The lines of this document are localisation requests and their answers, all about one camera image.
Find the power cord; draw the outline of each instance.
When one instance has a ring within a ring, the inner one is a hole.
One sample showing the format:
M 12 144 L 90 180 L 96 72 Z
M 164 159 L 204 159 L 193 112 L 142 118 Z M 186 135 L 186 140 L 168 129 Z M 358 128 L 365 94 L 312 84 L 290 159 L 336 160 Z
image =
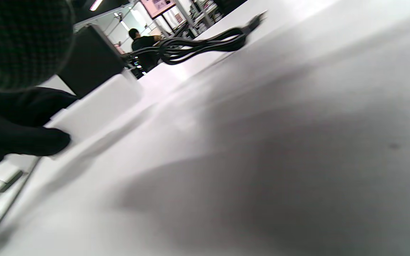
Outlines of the power cord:
M 252 18 L 244 27 L 231 28 L 217 36 L 205 40 L 193 41 L 174 37 L 161 41 L 158 47 L 147 47 L 124 55 L 123 58 L 134 58 L 143 53 L 159 54 L 168 65 L 177 65 L 204 52 L 234 52 L 246 44 L 246 39 L 264 20 L 265 13 Z

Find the plaid fabric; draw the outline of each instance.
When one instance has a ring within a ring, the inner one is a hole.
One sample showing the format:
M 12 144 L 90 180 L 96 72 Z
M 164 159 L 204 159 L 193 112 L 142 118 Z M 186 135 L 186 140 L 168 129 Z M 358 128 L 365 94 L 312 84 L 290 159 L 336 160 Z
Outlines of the plaid fabric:
M 57 73 L 73 39 L 65 0 L 0 0 L 0 89 L 37 86 Z

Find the fluorescent light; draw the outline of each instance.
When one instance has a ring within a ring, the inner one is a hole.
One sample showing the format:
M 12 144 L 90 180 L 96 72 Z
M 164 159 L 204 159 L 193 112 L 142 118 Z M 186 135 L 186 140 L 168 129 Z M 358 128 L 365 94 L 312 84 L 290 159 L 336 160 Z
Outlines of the fluorescent light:
M 124 23 L 124 21 L 121 21 L 120 23 L 122 24 L 122 26 L 123 26 L 127 31 L 129 31 L 129 28 L 127 27 L 126 23 Z
M 91 6 L 90 10 L 95 11 L 99 5 L 101 4 L 102 0 L 96 0 L 94 4 Z

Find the white table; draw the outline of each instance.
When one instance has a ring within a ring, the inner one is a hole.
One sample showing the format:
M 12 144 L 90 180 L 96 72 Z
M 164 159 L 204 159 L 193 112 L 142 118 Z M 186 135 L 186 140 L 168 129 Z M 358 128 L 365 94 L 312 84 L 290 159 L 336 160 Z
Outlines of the white table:
M 0 255 L 410 255 L 410 1 L 271 3 L 226 60 L 144 77 L 115 144 L 41 164 Z

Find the hand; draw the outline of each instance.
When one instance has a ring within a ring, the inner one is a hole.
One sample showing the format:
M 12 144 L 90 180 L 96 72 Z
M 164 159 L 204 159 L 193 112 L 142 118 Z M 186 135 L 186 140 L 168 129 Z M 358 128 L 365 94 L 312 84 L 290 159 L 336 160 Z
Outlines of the hand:
M 66 92 L 40 87 L 0 92 L 0 162 L 7 154 L 49 156 L 67 147 L 67 133 L 43 125 L 75 100 Z

